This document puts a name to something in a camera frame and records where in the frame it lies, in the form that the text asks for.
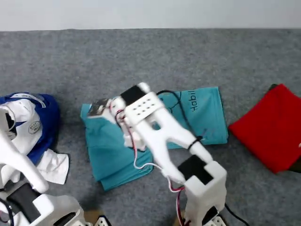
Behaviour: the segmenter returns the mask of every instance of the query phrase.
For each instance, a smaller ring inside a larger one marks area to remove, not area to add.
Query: white wall
[[[301,0],[0,0],[0,31],[295,28]]]

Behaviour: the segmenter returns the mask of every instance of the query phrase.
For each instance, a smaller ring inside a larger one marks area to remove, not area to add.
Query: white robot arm
[[[24,174],[29,183],[18,182],[16,188],[4,189],[0,173],[0,210],[8,213],[11,226],[92,226],[84,219],[84,211],[77,200],[63,195],[44,194],[48,183],[25,155],[21,154],[7,136],[5,112],[0,109],[0,170],[10,166]],[[111,226],[99,217],[96,225]]]
[[[190,221],[190,226],[214,225],[214,218],[225,204],[226,170],[213,161],[197,138],[175,120],[146,83],[131,87],[110,106],[112,113],[122,114],[123,122],[140,136],[136,139],[149,147],[162,174],[185,186],[188,198],[186,222]],[[154,124],[159,125],[159,129],[154,128]],[[121,128],[128,133],[122,123]],[[176,167],[169,158],[167,142],[189,149],[192,156]]]

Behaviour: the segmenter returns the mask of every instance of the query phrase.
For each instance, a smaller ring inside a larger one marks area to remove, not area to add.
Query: floor
[[[63,186],[49,193],[101,208],[115,226],[172,225],[175,194],[157,170],[109,192],[95,182],[79,117],[82,103],[147,82],[154,91],[219,86],[227,123],[245,114],[272,83],[301,97],[301,30],[93,30],[0,32],[0,95],[54,95],[62,110],[56,150],[69,153]],[[273,174],[231,134],[207,147],[228,172],[227,203],[252,226],[301,225],[301,174]],[[188,157],[170,152],[175,163]],[[182,196],[181,205],[185,206]],[[241,226],[226,210],[231,226]]]

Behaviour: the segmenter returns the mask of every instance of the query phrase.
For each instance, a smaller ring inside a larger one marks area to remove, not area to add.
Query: folded red cloth
[[[280,84],[229,129],[274,173],[288,170],[301,156],[301,99]]]

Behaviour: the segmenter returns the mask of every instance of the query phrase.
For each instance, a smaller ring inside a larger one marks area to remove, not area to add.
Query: folded teal shirt
[[[86,126],[87,149],[96,181],[100,181],[105,191],[129,181],[138,179],[153,169],[146,166],[134,168],[134,151],[124,146],[121,129],[105,118],[87,118],[90,104],[83,104],[80,116]],[[138,152],[136,164],[141,166],[153,162],[151,152]]]
[[[218,87],[200,88],[175,92],[181,99],[186,117],[195,134],[202,136],[202,144],[225,144],[228,141],[228,129],[222,109],[222,100]],[[164,102],[169,112],[186,129],[178,100],[173,94],[163,93],[159,98]],[[181,148],[168,143],[169,149]]]

